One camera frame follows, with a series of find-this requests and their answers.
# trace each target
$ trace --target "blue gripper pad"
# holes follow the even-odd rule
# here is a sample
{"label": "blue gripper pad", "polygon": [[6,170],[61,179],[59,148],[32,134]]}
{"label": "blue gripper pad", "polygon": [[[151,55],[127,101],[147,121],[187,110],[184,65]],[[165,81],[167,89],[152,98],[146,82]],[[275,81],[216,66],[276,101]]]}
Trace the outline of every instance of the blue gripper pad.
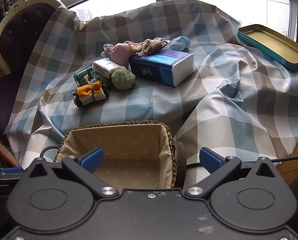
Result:
{"label": "blue gripper pad", "polygon": [[211,174],[225,164],[225,158],[207,147],[203,147],[199,153],[201,165]]}
{"label": "blue gripper pad", "polygon": [[22,167],[4,168],[1,169],[0,173],[24,173],[24,169]]}
{"label": "blue gripper pad", "polygon": [[79,163],[81,167],[90,173],[94,173],[104,161],[104,152],[101,148],[97,147],[92,150],[92,153],[85,154]]}

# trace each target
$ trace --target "blue tempo tissue package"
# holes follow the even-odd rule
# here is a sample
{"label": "blue tempo tissue package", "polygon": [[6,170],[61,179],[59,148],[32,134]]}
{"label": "blue tempo tissue package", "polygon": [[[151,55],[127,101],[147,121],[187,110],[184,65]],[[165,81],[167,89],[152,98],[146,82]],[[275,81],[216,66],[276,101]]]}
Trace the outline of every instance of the blue tempo tissue package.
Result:
{"label": "blue tempo tissue package", "polygon": [[138,77],[176,87],[193,72],[193,54],[161,49],[147,56],[131,57],[131,71]]}

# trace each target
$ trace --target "beige crocheted fabric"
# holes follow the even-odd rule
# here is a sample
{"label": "beige crocheted fabric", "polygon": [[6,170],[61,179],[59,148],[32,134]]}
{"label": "beige crocheted fabric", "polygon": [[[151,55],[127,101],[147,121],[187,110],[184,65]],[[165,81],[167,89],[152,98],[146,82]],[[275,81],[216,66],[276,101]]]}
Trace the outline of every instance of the beige crocheted fabric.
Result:
{"label": "beige crocheted fabric", "polygon": [[156,52],[159,49],[162,49],[164,46],[163,41],[164,39],[162,38],[155,38],[153,40],[146,39],[144,42],[141,42],[141,43],[132,43],[130,41],[125,41],[124,43],[128,43],[132,51],[134,52],[142,51],[144,55],[148,55],[153,52]]}
{"label": "beige crocheted fabric", "polygon": [[123,188],[171,188],[173,161],[161,124],[118,125],[72,130],[57,157],[82,156],[94,147],[104,162],[94,173],[121,192]]}

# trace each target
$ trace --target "green plush toy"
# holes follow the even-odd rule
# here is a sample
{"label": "green plush toy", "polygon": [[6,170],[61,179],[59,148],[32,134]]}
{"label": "green plush toy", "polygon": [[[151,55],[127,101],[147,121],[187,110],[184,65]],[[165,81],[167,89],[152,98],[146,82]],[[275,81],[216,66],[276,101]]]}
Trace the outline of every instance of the green plush toy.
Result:
{"label": "green plush toy", "polygon": [[118,67],[111,75],[113,85],[120,90],[132,88],[136,76],[125,67]]}

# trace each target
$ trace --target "checkered tablecloth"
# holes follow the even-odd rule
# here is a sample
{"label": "checkered tablecloth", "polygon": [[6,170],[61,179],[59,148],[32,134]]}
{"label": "checkered tablecloth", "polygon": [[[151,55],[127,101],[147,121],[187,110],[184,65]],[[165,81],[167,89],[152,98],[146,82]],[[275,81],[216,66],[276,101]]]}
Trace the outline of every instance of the checkered tablecloth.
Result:
{"label": "checkered tablecloth", "polygon": [[[27,64],[6,134],[23,167],[71,128],[158,120],[181,141],[189,162],[205,146],[243,161],[285,157],[298,143],[298,69],[288,71],[236,37],[239,23],[217,7],[170,0],[81,22],[59,7]],[[73,104],[73,74],[105,43],[186,36],[195,70],[177,87],[136,78],[129,91],[82,108]],[[199,180],[196,169],[188,171]]]}

